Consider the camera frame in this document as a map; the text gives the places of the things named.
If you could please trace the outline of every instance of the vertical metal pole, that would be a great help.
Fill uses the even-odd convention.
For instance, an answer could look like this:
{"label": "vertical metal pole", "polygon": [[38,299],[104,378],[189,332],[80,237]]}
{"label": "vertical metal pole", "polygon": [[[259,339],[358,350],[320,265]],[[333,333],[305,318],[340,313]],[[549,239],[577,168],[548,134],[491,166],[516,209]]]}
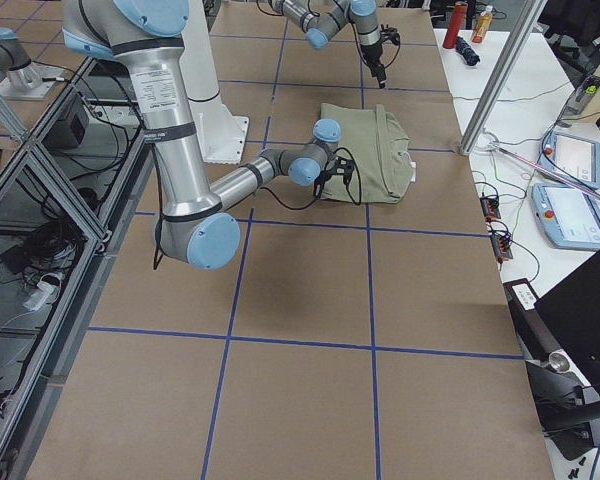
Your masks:
{"label": "vertical metal pole", "polygon": [[24,142],[29,136],[27,128],[0,95],[0,121],[9,130],[12,138]]}
{"label": "vertical metal pole", "polygon": [[496,100],[507,78],[509,78],[509,74],[516,64],[545,3],[547,3],[547,0],[527,0],[522,7],[520,17],[518,17],[518,21],[509,34],[500,58],[498,58],[495,67],[493,67],[491,77],[487,81],[482,97],[467,125],[464,137],[462,137],[462,142],[460,143],[461,155],[469,155],[475,146],[478,136],[482,132],[484,124],[487,122],[491,110],[493,110]]}

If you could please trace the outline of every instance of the small object on table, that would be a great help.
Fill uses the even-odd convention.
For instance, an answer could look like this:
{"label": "small object on table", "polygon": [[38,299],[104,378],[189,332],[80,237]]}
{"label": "small object on table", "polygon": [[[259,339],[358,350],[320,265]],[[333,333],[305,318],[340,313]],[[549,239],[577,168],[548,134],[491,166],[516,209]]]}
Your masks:
{"label": "small object on table", "polygon": [[471,45],[469,45],[464,38],[458,37],[456,39],[456,52],[462,55],[467,65],[473,67],[478,64],[480,57],[473,51]]}
{"label": "small object on table", "polygon": [[451,49],[456,45],[456,39],[462,26],[462,20],[467,15],[467,2],[456,2],[453,7],[453,13],[451,14],[451,20],[449,21],[449,28],[447,28],[447,34],[444,36],[442,46],[447,49]]}

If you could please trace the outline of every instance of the cardboard table surface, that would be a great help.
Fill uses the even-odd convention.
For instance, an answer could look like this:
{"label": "cardboard table surface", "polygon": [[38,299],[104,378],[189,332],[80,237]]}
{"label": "cardboard table surface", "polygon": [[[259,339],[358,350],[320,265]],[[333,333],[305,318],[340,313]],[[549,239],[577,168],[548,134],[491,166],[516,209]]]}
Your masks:
{"label": "cardboard table surface", "polygon": [[153,272],[151,180],[27,478],[553,478],[428,15],[380,18],[403,41],[384,91],[350,32],[317,53],[223,3],[212,47],[251,118],[245,161],[306,141],[321,102],[382,103],[417,182],[397,205],[301,212],[261,191],[232,210],[228,266]]}

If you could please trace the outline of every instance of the chair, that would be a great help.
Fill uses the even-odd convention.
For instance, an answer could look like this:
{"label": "chair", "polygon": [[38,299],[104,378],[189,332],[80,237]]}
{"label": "chair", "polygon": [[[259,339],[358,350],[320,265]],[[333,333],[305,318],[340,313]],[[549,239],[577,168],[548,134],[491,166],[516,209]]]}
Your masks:
{"label": "chair", "polygon": [[[544,34],[546,38],[558,35],[558,40],[551,45],[556,57],[585,73],[585,67],[576,60],[581,47],[591,45],[600,37],[600,0],[549,0],[540,14],[539,22],[549,26]],[[562,46],[565,36],[573,38],[578,46]]]}

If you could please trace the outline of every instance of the white label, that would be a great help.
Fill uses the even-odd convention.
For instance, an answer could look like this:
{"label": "white label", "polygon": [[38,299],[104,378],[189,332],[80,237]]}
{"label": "white label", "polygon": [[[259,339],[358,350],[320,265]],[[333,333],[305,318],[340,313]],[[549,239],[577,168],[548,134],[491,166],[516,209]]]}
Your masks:
{"label": "white label", "polygon": [[600,227],[582,192],[562,187],[545,191],[565,240],[600,245]]}
{"label": "white label", "polygon": [[525,310],[533,310],[535,308],[537,298],[531,289],[529,289],[529,285],[526,283],[514,285],[513,293],[516,294],[516,297],[518,297]]}
{"label": "white label", "polygon": [[169,70],[134,73],[131,81],[142,113],[172,110],[180,106],[173,74]]}

